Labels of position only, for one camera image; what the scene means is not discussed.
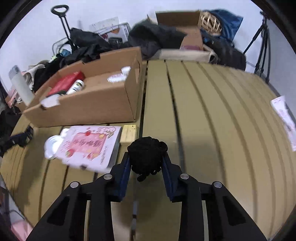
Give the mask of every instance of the cardboard flap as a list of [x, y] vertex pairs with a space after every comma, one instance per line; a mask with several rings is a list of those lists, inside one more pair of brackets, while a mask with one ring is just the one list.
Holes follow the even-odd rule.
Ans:
[[200, 11], [157, 12], [156, 18], [158, 24], [163, 24], [170, 27], [198, 26]]
[[80, 60], [80, 61], [77, 61], [77, 62], [75, 62], [73, 64], [70, 64], [70, 65], [67, 65], [67, 66], [63, 67], [62, 69], [60, 69], [58, 71], [58, 73], [61, 75], [61, 77], [72, 74], [72, 73], [74, 73], [76, 71], [81, 71], [83, 73], [82, 66], [83, 66], [83, 63]]
[[48, 81], [46, 81], [39, 90], [36, 91], [34, 99], [27, 106], [27, 109], [39, 104], [40, 98], [44, 96], [44, 93], [48, 93], [49, 89], [53, 87], [61, 78], [61, 75], [57, 72]]
[[136, 57], [134, 58], [133, 64], [131, 66], [131, 71], [124, 83], [134, 119], [136, 118], [137, 100], [138, 100], [139, 88], [140, 88], [139, 78], [142, 75], [142, 71], [143, 71], [142, 56], [141, 56], [141, 51], [139, 49], [137, 51]]

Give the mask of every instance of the tripod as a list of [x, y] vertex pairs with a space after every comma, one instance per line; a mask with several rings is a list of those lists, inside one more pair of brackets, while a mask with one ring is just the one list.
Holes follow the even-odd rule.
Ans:
[[[261, 43], [261, 48], [260, 48], [260, 53], [258, 57], [258, 61], [255, 65], [255, 70], [254, 74], [257, 73], [258, 70], [260, 70], [260, 77], [264, 72], [264, 64], [265, 64], [265, 59], [266, 59], [266, 52], [267, 52], [267, 46], [268, 46], [268, 68], [267, 68], [267, 76], [265, 78], [265, 83], [269, 83], [269, 74], [270, 74], [270, 60], [271, 60], [271, 47], [270, 47], [270, 35], [269, 35], [269, 29], [267, 26], [267, 19], [270, 19], [263, 11], [260, 11], [260, 14], [263, 15], [263, 20], [262, 20], [262, 25], [260, 28], [257, 30], [256, 34], [254, 35], [252, 41], [249, 43], [248, 47], [245, 49], [244, 53], [245, 54], [248, 49], [251, 47], [253, 42], [258, 38], [259, 34], [261, 33], [262, 37], [262, 43]], [[261, 58], [263, 55], [263, 60], [262, 60], [262, 67], [260, 68], [260, 62]]]

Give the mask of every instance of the wooden table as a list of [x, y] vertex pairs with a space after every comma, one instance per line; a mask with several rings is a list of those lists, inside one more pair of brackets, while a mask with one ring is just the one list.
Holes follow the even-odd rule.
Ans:
[[[147, 67], [135, 122], [139, 135], [166, 142], [172, 163], [198, 181], [221, 181], [264, 235], [273, 237], [296, 201], [295, 154], [270, 105], [275, 94], [258, 76], [228, 67], [161, 60]], [[22, 116], [13, 134], [28, 124]], [[0, 172], [32, 225], [72, 181], [88, 183], [97, 177], [44, 158], [46, 139], [62, 128], [34, 128], [28, 146], [15, 146], [3, 158]], [[126, 148], [120, 146], [117, 162]], [[177, 240], [181, 204], [170, 203], [161, 173], [137, 187], [130, 181], [124, 201], [112, 203], [115, 240], [129, 240], [135, 197], [137, 240]]]

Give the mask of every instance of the silver screw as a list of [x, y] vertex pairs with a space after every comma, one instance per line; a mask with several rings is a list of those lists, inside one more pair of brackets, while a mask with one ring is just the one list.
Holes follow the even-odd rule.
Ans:
[[181, 175], [180, 175], [180, 177], [182, 178], [182, 179], [188, 179], [189, 178], [189, 175], [188, 174], [186, 174], [186, 173], [182, 173]]
[[104, 179], [105, 180], [110, 180], [112, 178], [112, 175], [111, 174], [105, 174], [104, 175]]
[[222, 183], [220, 182], [214, 182], [214, 186], [217, 188], [221, 188], [222, 187]]
[[76, 188], [76, 187], [78, 187], [78, 185], [79, 185], [78, 182], [72, 182], [72, 183], [70, 184], [70, 187], [72, 187], [72, 188]]

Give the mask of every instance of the white wall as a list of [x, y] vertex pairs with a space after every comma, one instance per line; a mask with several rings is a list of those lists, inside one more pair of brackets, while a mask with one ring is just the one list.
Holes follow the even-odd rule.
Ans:
[[[120, 22], [133, 26], [147, 14], [155, 18], [155, 11], [224, 8], [244, 17], [234, 39], [240, 50], [247, 47], [262, 22], [260, 9], [251, 0], [42, 0], [19, 22], [0, 49], [0, 76], [6, 89], [11, 87], [8, 72], [12, 66], [17, 64], [24, 71], [29, 64], [50, 59], [52, 44], [65, 37], [60, 19], [50, 12], [52, 6], [59, 4], [70, 7], [70, 27], [82, 26], [86, 31], [90, 24], [116, 16]], [[249, 49], [247, 61], [257, 62], [260, 43], [258, 39]]]
[[[289, 42], [271, 20], [267, 22], [270, 33], [271, 63], [270, 84], [286, 97], [286, 102], [296, 116], [296, 54]], [[264, 74], [267, 74], [267, 61]]]

